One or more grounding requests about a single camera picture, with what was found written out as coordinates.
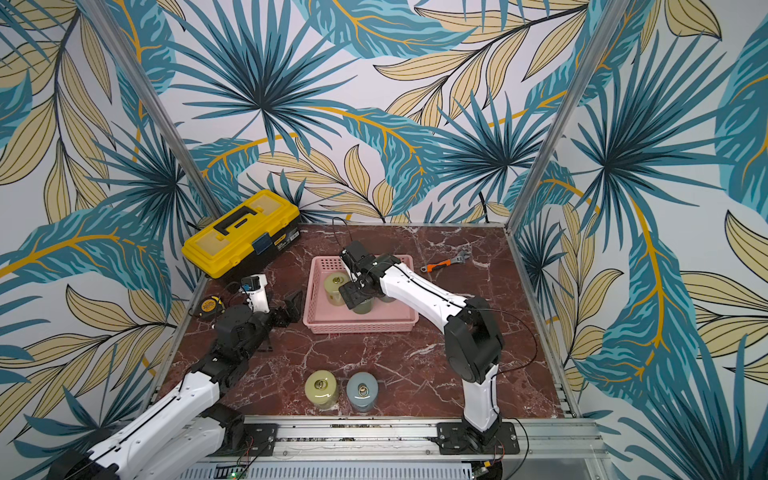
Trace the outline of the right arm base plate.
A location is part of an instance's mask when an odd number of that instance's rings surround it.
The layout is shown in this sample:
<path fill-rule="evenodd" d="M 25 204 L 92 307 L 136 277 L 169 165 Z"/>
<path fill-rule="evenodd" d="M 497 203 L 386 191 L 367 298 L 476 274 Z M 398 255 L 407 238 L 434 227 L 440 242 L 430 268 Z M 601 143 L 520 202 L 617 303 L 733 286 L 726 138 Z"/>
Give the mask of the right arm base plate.
<path fill-rule="evenodd" d="M 435 443 L 441 455 L 518 454 L 521 451 L 514 426 L 497 421 L 480 432 L 468 422 L 440 422 Z"/>

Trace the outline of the pink plastic basket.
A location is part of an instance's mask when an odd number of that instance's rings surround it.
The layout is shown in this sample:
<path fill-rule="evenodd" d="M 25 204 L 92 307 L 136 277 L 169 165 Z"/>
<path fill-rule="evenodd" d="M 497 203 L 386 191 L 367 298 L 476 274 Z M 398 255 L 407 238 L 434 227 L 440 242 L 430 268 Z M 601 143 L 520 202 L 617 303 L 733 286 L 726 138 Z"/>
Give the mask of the pink plastic basket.
<path fill-rule="evenodd" d="M 375 299 L 364 314 L 334 305 L 325 289 L 326 279 L 346 273 L 338 256 L 316 256 L 311 262 L 303 323 L 314 334 L 369 334 L 410 332 L 419 314 L 400 301 Z"/>

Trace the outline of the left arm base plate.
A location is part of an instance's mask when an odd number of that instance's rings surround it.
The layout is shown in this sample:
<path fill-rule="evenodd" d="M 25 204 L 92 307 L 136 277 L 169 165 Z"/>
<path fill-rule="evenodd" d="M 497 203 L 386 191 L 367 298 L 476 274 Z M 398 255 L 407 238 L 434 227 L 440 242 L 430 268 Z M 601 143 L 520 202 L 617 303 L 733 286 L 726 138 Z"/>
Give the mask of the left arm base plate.
<path fill-rule="evenodd" d="M 251 455 L 272 456 L 279 426 L 276 423 L 246 423 L 225 429 L 217 456 L 240 456 L 247 450 Z"/>

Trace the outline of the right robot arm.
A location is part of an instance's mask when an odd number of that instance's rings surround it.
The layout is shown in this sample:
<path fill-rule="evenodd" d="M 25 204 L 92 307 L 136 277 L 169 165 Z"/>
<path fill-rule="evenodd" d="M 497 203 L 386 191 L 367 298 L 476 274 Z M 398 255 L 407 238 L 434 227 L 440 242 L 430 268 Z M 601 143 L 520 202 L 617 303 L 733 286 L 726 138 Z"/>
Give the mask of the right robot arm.
<path fill-rule="evenodd" d="M 504 340 L 488 302 L 450 293 L 396 256 L 375 256 L 358 241 L 339 257 L 350 277 L 339 289 L 346 306 L 352 310 L 374 297 L 388 297 L 429 320 L 443 334 L 448 364 L 462 379 L 464 423 L 479 436 L 495 433 L 501 423 L 496 377 Z"/>

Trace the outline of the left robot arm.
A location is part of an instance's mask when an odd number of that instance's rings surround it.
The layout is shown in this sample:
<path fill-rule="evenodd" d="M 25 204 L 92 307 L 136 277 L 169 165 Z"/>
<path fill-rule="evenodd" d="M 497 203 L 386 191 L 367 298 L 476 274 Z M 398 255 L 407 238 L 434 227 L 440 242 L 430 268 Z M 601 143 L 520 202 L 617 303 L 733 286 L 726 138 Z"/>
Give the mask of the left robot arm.
<path fill-rule="evenodd" d="M 209 352 L 168 394 L 86 451 L 63 453 L 48 478 L 172 479 L 213 453 L 253 447 L 256 437 L 247 432 L 243 414 L 221 400 L 248 371 L 270 332 L 301 319 L 304 296 L 297 291 L 271 307 L 258 293 L 255 304 L 227 308 L 215 322 Z"/>

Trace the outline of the blue-grey tea canister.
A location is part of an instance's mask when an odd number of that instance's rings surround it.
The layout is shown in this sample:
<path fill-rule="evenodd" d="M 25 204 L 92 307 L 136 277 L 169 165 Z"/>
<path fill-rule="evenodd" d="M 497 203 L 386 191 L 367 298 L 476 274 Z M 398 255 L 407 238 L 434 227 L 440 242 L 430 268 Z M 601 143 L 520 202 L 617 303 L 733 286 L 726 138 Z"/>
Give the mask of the blue-grey tea canister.
<path fill-rule="evenodd" d="M 355 411 L 371 411 L 379 395 L 377 379 L 369 372 L 355 373 L 347 382 L 346 395 Z"/>

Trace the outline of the green tea canister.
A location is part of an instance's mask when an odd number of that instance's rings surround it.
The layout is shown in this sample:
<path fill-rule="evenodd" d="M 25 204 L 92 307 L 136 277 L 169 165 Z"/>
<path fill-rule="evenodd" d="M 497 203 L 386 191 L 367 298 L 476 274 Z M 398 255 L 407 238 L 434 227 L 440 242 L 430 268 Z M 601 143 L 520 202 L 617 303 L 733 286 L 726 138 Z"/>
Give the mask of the green tea canister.
<path fill-rule="evenodd" d="M 367 299 L 363 302 L 361 302 L 359 305 L 354 307 L 352 311 L 358 315 L 365 315 L 368 314 L 372 308 L 373 308 L 374 300 L 373 299 Z"/>

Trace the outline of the yellow-green tea canister front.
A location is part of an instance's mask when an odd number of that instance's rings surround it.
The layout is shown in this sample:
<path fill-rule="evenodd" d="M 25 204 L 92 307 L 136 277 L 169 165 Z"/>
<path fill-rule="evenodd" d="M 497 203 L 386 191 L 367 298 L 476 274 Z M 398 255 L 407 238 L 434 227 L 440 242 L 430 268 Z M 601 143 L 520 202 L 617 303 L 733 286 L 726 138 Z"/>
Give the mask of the yellow-green tea canister front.
<path fill-rule="evenodd" d="M 305 396 L 317 409 L 331 409 L 339 396 L 336 377 L 327 370 L 313 372 L 305 382 Z"/>

